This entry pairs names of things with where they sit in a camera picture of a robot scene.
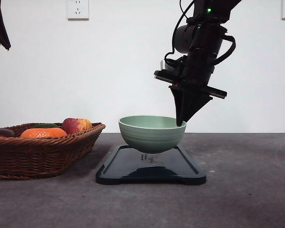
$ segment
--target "table surface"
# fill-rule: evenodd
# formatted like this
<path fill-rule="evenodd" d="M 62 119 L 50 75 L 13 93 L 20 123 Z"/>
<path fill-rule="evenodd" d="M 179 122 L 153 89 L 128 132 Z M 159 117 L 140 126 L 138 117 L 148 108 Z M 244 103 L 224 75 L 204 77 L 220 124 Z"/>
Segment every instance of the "table surface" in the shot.
<path fill-rule="evenodd" d="M 0 228 L 285 228 L 285 133 L 187 133 L 207 182 L 101 185 L 118 133 L 58 177 L 0 180 Z"/>

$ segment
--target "robotic arm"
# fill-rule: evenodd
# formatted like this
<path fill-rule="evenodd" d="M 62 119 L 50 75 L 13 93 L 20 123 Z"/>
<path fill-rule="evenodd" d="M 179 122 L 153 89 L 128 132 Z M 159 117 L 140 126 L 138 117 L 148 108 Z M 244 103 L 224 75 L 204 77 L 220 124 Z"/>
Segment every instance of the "robotic arm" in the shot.
<path fill-rule="evenodd" d="M 161 62 L 155 78 L 172 83 L 171 89 L 177 125 L 188 121 L 199 109 L 216 96 L 225 98 L 227 92 L 207 86 L 214 66 L 229 57 L 236 48 L 235 39 L 226 36 L 221 24 L 229 20 L 231 10 L 241 0 L 193 0 L 179 19 L 172 37 L 172 52 Z M 178 28 L 189 8 L 195 4 L 193 17 L 187 25 Z M 230 49 L 217 58 L 222 41 L 232 42 Z M 187 54 L 179 59 L 167 58 L 174 49 Z"/>

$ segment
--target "bowl rim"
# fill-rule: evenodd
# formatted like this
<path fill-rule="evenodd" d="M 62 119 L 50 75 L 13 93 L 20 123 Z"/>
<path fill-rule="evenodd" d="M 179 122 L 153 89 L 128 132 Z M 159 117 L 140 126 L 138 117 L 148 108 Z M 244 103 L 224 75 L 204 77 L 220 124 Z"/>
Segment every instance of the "bowl rim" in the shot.
<path fill-rule="evenodd" d="M 124 119 L 124 118 L 128 118 L 128 117 L 142 117 L 142 116 L 147 116 L 147 117 L 165 117 L 165 118 L 170 118 L 170 119 L 176 120 L 176 118 L 168 117 L 168 116 L 161 116 L 161 115 L 130 115 L 130 116 L 125 116 L 125 117 L 120 118 L 118 120 L 118 123 L 120 123 L 122 125 L 125 125 L 125 126 L 128 126 L 128 127 L 138 128 L 138 129 L 159 130 L 159 131 L 160 130 L 180 129 L 180 128 L 185 128 L 187 126 L 187 123 L 185 121 L 182 122 L 182 126 L 167 127 L 167 128 L 138 127 L 138 126 L 133 126 L 133 125 L 129 125 L 129 124 L 121 122 L 121 120 Z"/>

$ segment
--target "orange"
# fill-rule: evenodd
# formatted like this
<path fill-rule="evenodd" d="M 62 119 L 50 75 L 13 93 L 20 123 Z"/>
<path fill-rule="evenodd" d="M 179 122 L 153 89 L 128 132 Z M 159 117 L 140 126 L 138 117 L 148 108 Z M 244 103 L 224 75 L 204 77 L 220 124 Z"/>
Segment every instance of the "orange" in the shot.
<path fill-rule="evenodd" d="M 60 128 L 31 128 L 25 130 L 20 138 L 43 138 L 43 137 L 61 137 L 67 133 Z"/>

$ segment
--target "basket rim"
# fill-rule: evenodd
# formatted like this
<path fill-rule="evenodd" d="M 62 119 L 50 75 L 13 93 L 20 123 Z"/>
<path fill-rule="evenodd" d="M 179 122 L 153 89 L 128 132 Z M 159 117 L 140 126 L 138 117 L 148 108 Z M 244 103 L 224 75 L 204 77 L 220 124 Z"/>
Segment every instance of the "basket rim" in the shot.
<path fill-rule="evenodd" d="M 29 124 L 37 124 L 37 123 L 23 123 L 20 125 L 15 125 L 12 127 L 21 127 L 24 125 Z M 68 134 L 66 136 L 60 136 L 60 137 L 44 137 L 44 138 L 20 138 L 20 137 L 0 137 L 0 143 L 13 143 L 13 142 L 31 142 L 31 143 L 37 143 L 37 142 L 49 142 L 49 143 L 58 143 L 60 141 L 65 141 L 64 144 L 70 144 L 74 140 L 81 140 L 86 137 L 89 137 L 92 134 L 95 134 L 96 132 L 102 131 L 105 128 L 105 125 L 102 123 L 92 123 L 92 128 L 89 130 L 84 130 L 79 133 L 74 134 Z"/>

